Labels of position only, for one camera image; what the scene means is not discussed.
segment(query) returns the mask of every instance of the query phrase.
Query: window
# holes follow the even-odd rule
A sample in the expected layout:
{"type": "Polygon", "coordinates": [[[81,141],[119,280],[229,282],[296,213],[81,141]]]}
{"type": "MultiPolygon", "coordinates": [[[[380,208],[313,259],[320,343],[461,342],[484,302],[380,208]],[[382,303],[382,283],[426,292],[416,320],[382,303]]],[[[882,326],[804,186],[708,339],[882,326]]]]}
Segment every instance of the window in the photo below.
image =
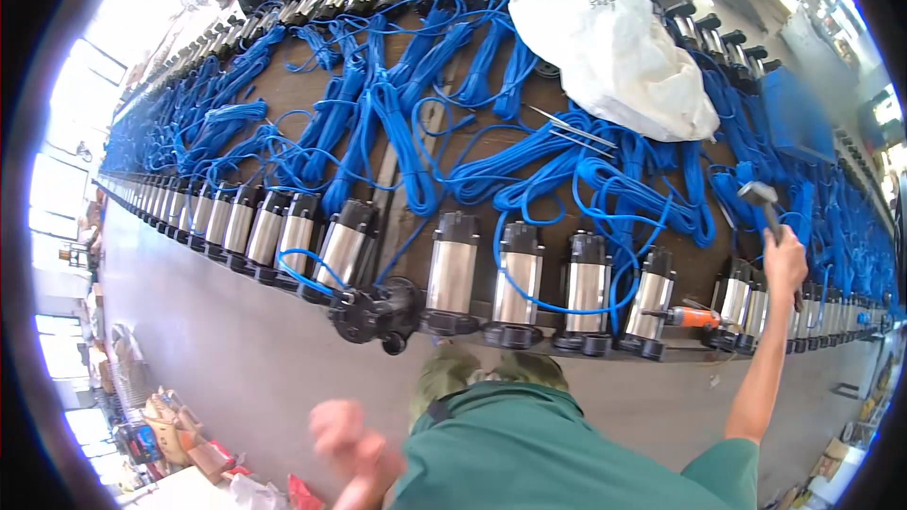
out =
{"type": "Polygon", "coordinates": [[[102,485],[115,485],[121,478],[125,460],[110,443],[111,433],[103,413],[97,409],[73,409],[64,412],[66,423],[73,430],[75,440],[91,462],[102,485]]]}
{"type": "Polygon", "coordinates": [[[79,223],[74,217],[32,207],[28,210],[28,226],[36,232],[50,234],[64,239],[79,238],[79,223]]]}
{"type": "Polygon", "coordinates": [[[34,159],[29,203],[42,211],[75,218],[82,214],[88,172],[39,153],[34,159]]]}
{"type": "Polygon", "coordinates": [[[81,337],[82,328],[74,317],[53,317],[52,315],[35,315],[34,324],[39,333],[64,337],[81,337]]]}
{"type": "Polygon", "coordinates": [[[83,364],[82,353],[79,351],[79,343],[85,342],[79,320],[73,317],[35,315],[34,324],[38,329],[38,339],[50,377],[86,378],[88,367],[83,364]]]}

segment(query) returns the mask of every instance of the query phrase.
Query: workbench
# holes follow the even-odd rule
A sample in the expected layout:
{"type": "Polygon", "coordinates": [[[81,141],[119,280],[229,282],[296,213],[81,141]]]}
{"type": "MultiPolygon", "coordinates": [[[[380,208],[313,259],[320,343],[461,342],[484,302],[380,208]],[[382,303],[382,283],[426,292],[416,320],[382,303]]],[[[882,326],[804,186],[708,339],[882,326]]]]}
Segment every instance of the workbench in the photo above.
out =
{"type": "MultiPolygon", "coordinates": [[[[421,25],[418,17],[413,13],[405,15],[398,23],[404,28],[419,28],[421,25]]],[[[453,89],[456,89],[465,78],[475,51],[482,44],[485,28],[487,26],[477,30],[472,36],[471,43],[462,48],[451,63],[448,64],[445,69],[446,87],[452,86],[453,89]]],[[[363,43],[365,37],[366,32],[361,32],[357,35],[357,40],[363,43]]],[[[390,34],[386,36],[385,65],[388,68],[391,68],[399,60],[402,51],[404,51],[411,38],[412,35],[410,34],[390,34]]],[[[495,57],[489,72],[490,90],[493,93],[501,88],[505,66],[510,58],[512,48],[513,41],[505,41],[495,57]]],[[[253,81],[255,85],[254,92],[245,102],[259,97],[264,99],[268,106],[267,118],[272,122],[291,110],[305,109],[312,111],[314,104],[324,96],[325,85],[330,79],[330,74],[321,68],[310,72],[292,73],[285,67],[285,63],[296,66],[302,65],[310,58],[311,54],[311,49],[304,40],[288,35],[287,38],[272,49],[270,65],[253,81]]],[[[341,67],[337,67],[334,72],[341,70],[341,67]]],[[[432,96],[433,94],[434,92],[426,90],[424,96],[432,96]]],[[[522,89],[522,102],[526,105],[540,108],[550,114],[555,114],[558,111],[567,109],[568,99],[561,90],[560,79],[545,78],[531,73],[522,89]]],[[[426,103],[423,108],[422,119],[426,129],[441,131],[447,128],[445,111],[440,104],[426,103]]],[[[456,121],[466,114],[464,109],[455,108],[453,118],[456,121]]],[[[439,160],[441,169],[445,171],[450,169],[454,160],[467,143],[470,142],[472,135],[476,131],[488,125],[501,122],[500,119],[493,115],[490,107],[476,112],[475,117],[476,122],[474,124],[453,133],[445,152],[439,160]]],[[[545,117],[526,107],[522,110],[522,118],[526,125],[531,128],[538,128],[546,121],[545,117]]],[[[279,131],[289,140],[297,141],[307,123],[308,119],[305,115],[291,115],[280,122],[279,131]]],[[[228,149],[251,134],[252,128],[250,127],[242,136],[235,138],[233,143],[228,146],[228,149]]],[[[348,133],[333,151],[338,159],[346,152],[347,138],[348,133]]],[[[519,130],[494,129],[488,131],[475,143],[474,147],[463,159],[463,162],[471,162],[498,153],[523,138],[524,133],[519,130]]],[[[425,138],[425,144],[436,154],[440,143],[436,144],[435,139],[428,136],[425,138]]],[[[706,141],[703,146],[715,163],[730,165],[736,163],[727,144],[706,141]]],[[[517,175],[528,177],[547,161],[540,160],[528,164],[517,175]]],[[[370,164],[378,184],[391,186],[399,182],[395,169],[395,153],[392,148],[388,149],[386,136],[380,128],[371,153],[370,164]]],[[[705,158],[701,158],[701,164],[705,173],[705,168],[709,165],[709,162],[705,158]]],[[[239,174],[233,179],[245,181],[255,176],[258,166],[259,164],[256,160],[248,159],[242,163],[239,174]]],[[[334,169],[334,164],[329,162],[325,176],[333,176],[334,169]]],[[[680,170],[668,174],[667,179],[682,195],[686,195],[686,186],[680,170]]],[[[647,181],[651,187],[660,193],[667,194],[668,189],[660,177],[652,177],[644,181],[647,181]]],[[[371,275],[367,275],[369,279],[373,279],[380,269],[389,262],[400,245],[423,221],[422,218],[416,217],[408,211],[402,190],[403,187],[391,194],[387,191],[374,190],[363,182],[358,182],[352,190],[352,197],[363,201],[373,201],[383,212],[377,260],[371,265],[371,275]]],[[[592,191],[588,187],[584,185],[581,187],[581,196],[584,200],[587,201],[591,193],[592,191]]],[[[556,195],[566,206],[566,216],[556,224],[542,228],[541,243],[545,245],[545,251],[539,298],[551,303],[562,304],[564,298],[561,296],[561,266],[568,260],[566,257],[569,256],[567,254],[569,238],[578,229],[589,230],[592,225],[582,217],[579,209],[575,206],[569,182],[561,186],[556,191],[556,195]]],[[[716,277],[723,270],[727,258],[731,254],[731,229],[708,189],[707,198],[709,199],[709,206],[717,230],[715,242],[709,248],[698,248],[690,237],[677,234],[669,229],[662,232],[655,241],[655,244],[663,246],[672,252],[673,268],[677,271],[676,285],[670,305],[677,305],[684,299],[690,299],[708,306],[712,300],[716,277]]],[[[492,255],[493,232],[499,213],[492,208],[490,201],[473,207],[461,206],[449,197],[443,201],[441,213],[455,210],[475,214],[481,222],[481,242],[476,260],[472,291],[472,312],[488,318],[491,315],[496,277],[496,267],[492,255]]],[[[557,215],[558,210],[557,202],[550,196],[538,199],[530,205],[531,216],[535,219],[553,218],[557,215]]],[[[432,233],[437,228],[438,216],[431,218],[427,222],[425,228],[414,239],[407,252],[400,257],[391,274],[404,276],[423,289],[427,287],[433,245],[432,233]]],[[[519,219],[515,213],[512,213],[508,220],[519,219]]],[[[747,258],[753,259],[762,254],[759,239],[754,234],[747,235],[747,233],[743,233],[739,238],[738,245],[744,248],[744,255],[747,258]]],[[[554,327],[560,321],[558,318],[557,314],[544,312],[539,309],[538,323],[541,326],[554,327]]],[[[704,357],[725,354],[715,353],[713,350],[703,347],[698,342],[700,332],[701,330],[699,329],[665,326],[662,335],[662,340],[667,345],[665,360],[701,360],[704,357]]],[[[459,337],[459,339],[484,344],[481,333],[459,337]]],[[[573,356],[571,353],[556,349],[552,350],[551,353],[573,356]]],[[[612,351],[611,357],[629,358],[630,355],[615,350],[612,351]]]]}

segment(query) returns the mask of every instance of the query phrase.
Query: black pump base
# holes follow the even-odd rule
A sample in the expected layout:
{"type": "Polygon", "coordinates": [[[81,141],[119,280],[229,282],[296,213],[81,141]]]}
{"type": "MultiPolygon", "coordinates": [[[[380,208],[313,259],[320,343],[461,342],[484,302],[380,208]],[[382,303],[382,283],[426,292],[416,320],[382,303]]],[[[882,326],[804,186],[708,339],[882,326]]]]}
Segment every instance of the black pump base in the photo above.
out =
{"type": "Polygon", "coordinates": [[[255,267],[255,280],[265,286],[288,289],[289,291],[296,291],[299,289],[298,281],[289,278],[279,270],[267,266],[255,267]]]}
{"type": "Polygon", "coordinates": [[[439,337],[469,335],[479,331],[479,318],[468,313],[424,310],[419,314],[419,330],[439,337]]]}
{"type": "Polygon", "coordinates": [[[205,252],[205,237],[202,234],[190,234],[187,244],[196,253],[205,252]]]}
{"type": "Polygon", "coordinates": [[[188,231],[183,231],[182,229],[173,229],[171,238],[179,244],[186,244],[188,242],[188,231]]]}
{"type": "Polygon", "coordinates": [[[252,262],[243,255],[235,255],[233,253],[227,253],[227,266],[230,267],[233,272],[237,274],[243,274],[245,276],[254,276],[255,275],[255,266],[252,262]]]}
{"type": "Polygon", "coordinates": [[[755,354],[755,337],[741,333],[737,335],[737,342],[734,350],[742,355],[753,356],[755,354]]]}
{"type": "Polygon", "coordinates": [[[336,292],[327,318],[344,340],[359,344],[378,339],[387,354],[398,355],[406,349],[419,323],[415,313],[424,305],[422,291],[412,281],[394,276],[369,292],[336,292]]]}
{"type": "Polygon", "coordinates": [[[702,344],[710,349],[735,352],[738,335],[738,333],[722,328],[705,330],[702,336],[702,344]]]}
{"type": "Polygon", "coordinates": [[[581,352],[587,357],[607,358],[610,356],[611,335],[604,333],[563,332],[551,339],[556,349],[581,352]]]}
{"type": "MultiPolygon", "coordinates": [[[[454,0],[437,0],[439,9],[448,9],[454,5],[454,0]]],[[[415,0],[415,11],[422,16],[427,16],[435,4],[435,0],[415,0]]]]}
{"type": "Polygon", "coordinates": [[[297,291],[297,294],[303,300],[306,300],[309,303],[315,303],[315,305],[327,305],[333,299],[333,296],[323,294],[320,291],[318,291],[317,289],[309,288],[305,284],[299,285],[299,290],[297,291]]]}
{"type": "Polygon", "coordinates": [[[618,341],[618,348],[657,362],[661,362],[665,355],[665,345],[662,342],[630,334],[618,341]]]}
{"type": "Polygon", "coordinates": [[[486,323],[482,327],[486,342],[505,349],[524,350],[541,342],[541,330],[532,325],[486,323]]]}
{"type": "Polygon", "coordinates": [[[221,247],[220,244],[206,244],[205,256],[209,257],[216,263],[224,263],[227,261],[227,253],[224,251],[223,247],[221,247]]]}

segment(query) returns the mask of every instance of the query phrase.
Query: metal rod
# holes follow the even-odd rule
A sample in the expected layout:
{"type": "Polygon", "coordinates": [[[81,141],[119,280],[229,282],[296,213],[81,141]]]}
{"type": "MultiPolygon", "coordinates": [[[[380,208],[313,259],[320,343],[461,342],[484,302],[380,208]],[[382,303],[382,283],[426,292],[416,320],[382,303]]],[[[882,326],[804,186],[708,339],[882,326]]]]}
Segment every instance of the metal rod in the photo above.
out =
{"type": "Polygon", "coordinates": [[[613,158],[613,157],[614,157],[613,155],[611,155],[610,153],[605,152],[604,150],[599,150],[599,149],[597,149],[595,146],[590,146],[590,145],[588,145],[588,144],[586,144],[586,143],[584,143],[584,142],[582,142],[582,141],[577,140],[576,138],[570,138],[570,137],[567,136],[567,135],[563,135],[563,134],[561,134],[560,132],[558,132],[557,130],[554,130],[553,128],[552,128],[551,130],[549,130],[548,132],[552,133],[552,134],[555,135],[555,136],[560,136],[561,138],[565,138],[565,139],[567,139],[567,140],[570,140],[571,142],[575,142],[575,143],[577,143],[577,144],[579,144],[579,145],[581,145],[581,146],[583,146],[583,147],[588,148],[589,150],[594,150],[595,152],[598,152],[598,153],[600,153],[601,155],[606,155],[606,156],[609,157],[609,158],[613,158]]]}
{"type": "Polygon", "coordinates": [[[563,128],[564,130],[567,130],[567,131],[569,131],[569,132],[573,132],[573,134],[578,134],[578,135],[580,135],[580,136],[583,136],[584,138],[588,138],[589,140],[594,140],[595,142],[601,142],[602,144],[604,144],[604,145],[606,145],[606,146],[609,146],[609,147],[611,147],[611,148],[616,148],[616,147],[618,147],[617,144],[615,144],[615,143],[613,143],[613,142],[610,142],[610,141],[607,141],[607,140],[605,140],[604,138],[599,138],[599,137],[597,137],[597,136],[595,136],[595,135],[589,134],[589,133],[586,132],[585,130],[579,130],[579,129],[576,128],[576,127],[572,127],[572,126],[568,125],[567,123],[565,123],[564,121],[562,121],[561,119],[558,119],[557,117],[554,117],[553,115],[549,115],[548,113],[546,113],[545,111],[541,110],[540,108],[535,108],[535,107],[533,107],[532,105],[526,105],[526,107],[531,108],[532,110],[534,110],[535,112],[539,113],[540,115],[543,115],[544,117],[548,117],[548,119],[549,119],[555,126],[557,126],[558,128],[563,128]]]}

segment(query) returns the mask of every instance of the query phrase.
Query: red bag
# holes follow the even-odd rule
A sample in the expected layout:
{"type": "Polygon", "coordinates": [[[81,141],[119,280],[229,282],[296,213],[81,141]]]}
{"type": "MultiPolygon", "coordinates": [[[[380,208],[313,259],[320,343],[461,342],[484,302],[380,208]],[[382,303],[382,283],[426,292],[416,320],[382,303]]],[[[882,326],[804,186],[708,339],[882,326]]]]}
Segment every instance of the red bag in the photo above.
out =
{"type": "Polygon", "coordinates": [[[321,510],[324,507],[325,503],[308,492],[308,486],[302,479],[290,474],[287,482],[289,483],[289,505],[293,510],[321,510]]]}

